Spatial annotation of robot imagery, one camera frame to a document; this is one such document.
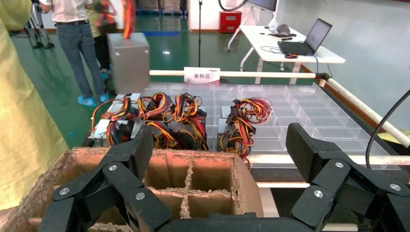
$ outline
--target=laptop keyboard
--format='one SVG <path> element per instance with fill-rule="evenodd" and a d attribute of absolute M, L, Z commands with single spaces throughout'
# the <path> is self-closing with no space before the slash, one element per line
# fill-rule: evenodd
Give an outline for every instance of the laptop keyboard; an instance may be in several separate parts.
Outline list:
<path fill-rule="evenodd" d="M 280 42 L 279 47 L 284 53 L 309 55 L 311 52 L 304 43 L 297 42 Z"/>

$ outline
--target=metal bolt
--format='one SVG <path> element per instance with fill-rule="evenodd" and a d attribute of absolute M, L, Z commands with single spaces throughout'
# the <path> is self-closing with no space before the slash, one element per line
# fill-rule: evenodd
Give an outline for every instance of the metal bolt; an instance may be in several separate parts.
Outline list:
<path fill-rule="evenodd" d="M 338 168 L 343 168 L 345 166 L 345 165 L 343 165 L 343 163 L 339 163 L 339 162 L 336 162 L 335 165 Z"/>
<path fill-rule="evenodd" d="M 62 190 L 60 190 L 60 195 L 65 195 L 70 191 L 69 188 L 63 188 Z"/>
<path fill-rule="evenodd" d="M 137 199 L 137 201 L 142 200 L 145 197 L 145 194 L 140 192 L 137 193 L 137 195 L 135 196 L 135 198 Z"/>
<path fill-rule="evenodd" d="M 398 185 L 396 185 L 396 184 L 390 184 L 390 187 L 391 187 L 392 189 L 396 190 L 396 191 L 400 191 L 400 190 L 401 190 L 401 187 L 398 186 Z"/>
<path fill-rule="evenodd" d="M 116 165 L 111 165 L 108 169 L 110 171 L 114 171 L 115 169 L 117 169 L 117 166 Z"/>
<path fill-rule="evenodd" d="M 315 196 L 316 196 L 316 197 L 319 197 L 319 198 L 322 198 L 322 197 L 323 197 L 323 193 L 322 193 L 321 191 L 319 191 L 319 190 L 315 190 L 315 191 L 313 192 L 313 194 L 315 194 Z"/>

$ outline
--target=red box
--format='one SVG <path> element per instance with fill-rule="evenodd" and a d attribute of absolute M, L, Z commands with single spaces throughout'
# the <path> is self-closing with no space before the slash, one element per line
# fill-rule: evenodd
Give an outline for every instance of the red box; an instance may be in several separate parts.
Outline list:
<path fill-rule="evenodd" d="M 240 11 L 222 11 L 220 12 L 219 33 L 235 33 L 235 30 L 241 25 L 242 12 Z"/>

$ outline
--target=clear plastic tray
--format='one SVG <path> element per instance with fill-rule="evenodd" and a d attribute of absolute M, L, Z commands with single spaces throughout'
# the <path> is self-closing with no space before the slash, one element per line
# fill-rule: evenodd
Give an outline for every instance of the clear plastic tray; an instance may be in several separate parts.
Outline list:
<path fill-rule="evenodd" d="M 254 125 L 252 154 L 286 154 L 286 132 L 290 123 L 298 122 L 314 138 L 337 144 L 347 154 L 364 155 L 370 136 L 352 120 L 316 84 L 312 86 L 257 86 L 257 85 L 191 85 L 151 84 L 142 96 L 158 91 L 170 95 L 174 101 L 180 93 L 202 98 L 201 109 L 207 113 L 206 131 L 209 149 L 215 150 L 218 121 L 222 106 L 232 106 L 234 99 L 263 97 L 272 102 L 273 112 L 266 124 Z M 388 155 L 374 143 L 372 156 Z M 395 168 L 393 165 L 376 165 L 375 168 Z"/>

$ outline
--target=sign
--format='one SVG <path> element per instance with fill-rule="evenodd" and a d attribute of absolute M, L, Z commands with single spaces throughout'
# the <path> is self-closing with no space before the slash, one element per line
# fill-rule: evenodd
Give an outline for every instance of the sign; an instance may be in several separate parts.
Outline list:
<path fill-rule="evenodd" d="M 184 82 L 192 84 L 219 84 L 220 68 L 184 68 Z"/>

